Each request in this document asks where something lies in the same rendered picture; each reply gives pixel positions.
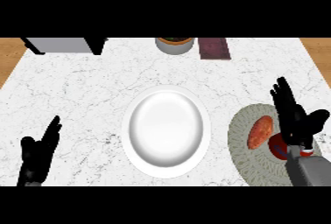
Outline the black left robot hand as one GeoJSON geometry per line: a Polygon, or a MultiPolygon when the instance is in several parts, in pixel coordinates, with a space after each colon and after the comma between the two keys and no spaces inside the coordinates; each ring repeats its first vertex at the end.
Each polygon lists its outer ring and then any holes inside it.
{"type": "Polygon", "coordinates": [[[16,181],[17,186],[25,186],[26,182],[44,183],[57,147],[60,128],[62,124],[56,115],[41,139],[36,141],[30,136],[20,139],[22,165],[16,181]]]}

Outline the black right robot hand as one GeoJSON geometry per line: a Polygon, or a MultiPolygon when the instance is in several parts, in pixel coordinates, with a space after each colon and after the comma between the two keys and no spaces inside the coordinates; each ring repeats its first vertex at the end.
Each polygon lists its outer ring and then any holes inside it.
{"type": "Polygon", "coordinates": [[[270,95],[283,142],[288,145],[298,145],[302,150],[310,151],[313,149],[313,135],[323,129],[329,111],[317,109],[310,114],[305,113],[302,106],[295,102],[285,77],[276,79],[270,95]]]}

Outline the red can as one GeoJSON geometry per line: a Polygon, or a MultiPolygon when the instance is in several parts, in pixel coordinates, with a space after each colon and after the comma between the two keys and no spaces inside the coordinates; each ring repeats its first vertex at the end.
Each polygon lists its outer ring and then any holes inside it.
{"type": "Polygon", "coordinates": [[[314,149],[305,149],[299,144],[286,144],[280,133],[268,138],[267,146],[273,156],[280,160],[296,157],[307,158],[314,153],[314,149]]]}

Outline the grey round woven placemat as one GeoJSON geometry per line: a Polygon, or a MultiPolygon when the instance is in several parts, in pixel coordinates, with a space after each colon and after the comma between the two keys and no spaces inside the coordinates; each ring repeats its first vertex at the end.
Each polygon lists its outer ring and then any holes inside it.
{"type": "MultiPolygon", "coordinates": [[[[249,186],[291,186],[292,183],[285,170],[286,160],[273,156],[267,146],[268,139],[254,150],[249,150],[246,146],[249,130],[261,116],[273,118],[271,136],[280,133],[274,106],[258,103],[243,107],[233,115],[227,131],[233,165],[249,186]]],[[[313,142],[313,149],[311,156],[322,157],[316,142],[313,142]]]]}

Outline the white oval plate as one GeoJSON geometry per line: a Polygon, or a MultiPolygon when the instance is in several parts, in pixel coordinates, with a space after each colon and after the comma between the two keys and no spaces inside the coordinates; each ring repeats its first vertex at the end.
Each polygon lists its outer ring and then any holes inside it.
{"type": "Polygon", "coordinates": [[[138,171],[153,178],[177,178],[202,161],[209,142],[209,115],[192,91],[174,85],[141,91],[121,123],[122,149],[138,171]]]}

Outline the orange sweet potato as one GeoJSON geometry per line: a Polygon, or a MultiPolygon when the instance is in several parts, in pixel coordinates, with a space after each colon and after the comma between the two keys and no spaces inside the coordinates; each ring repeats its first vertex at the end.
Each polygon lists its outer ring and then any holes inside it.
{"type": "Polygon", "coordinates": [[[260,119],[254,122],[248,139],[246,146],[249,150],[254,150],[260,147],[264,141],[273,134],[273,118],[268,115],[260,117],[260,119]]]}

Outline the dark maroon book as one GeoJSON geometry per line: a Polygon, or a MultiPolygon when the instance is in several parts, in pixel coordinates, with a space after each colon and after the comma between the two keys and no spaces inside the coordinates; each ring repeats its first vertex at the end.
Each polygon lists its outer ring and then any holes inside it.
{"type": "Polygon", "coordinates": [[[228,60],[230,52],[226,38],[197,38],[202,60],[228,60]]]}

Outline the grey appliance with black frame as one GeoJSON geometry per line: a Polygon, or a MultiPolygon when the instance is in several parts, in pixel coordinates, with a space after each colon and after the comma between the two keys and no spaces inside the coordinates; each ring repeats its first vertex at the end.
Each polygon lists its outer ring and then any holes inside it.
{"type": "Polygon", "coordinates": [[[22,38],[25,47],[36,55],[45,53],[101,54],[106,38],[22,38]]]}

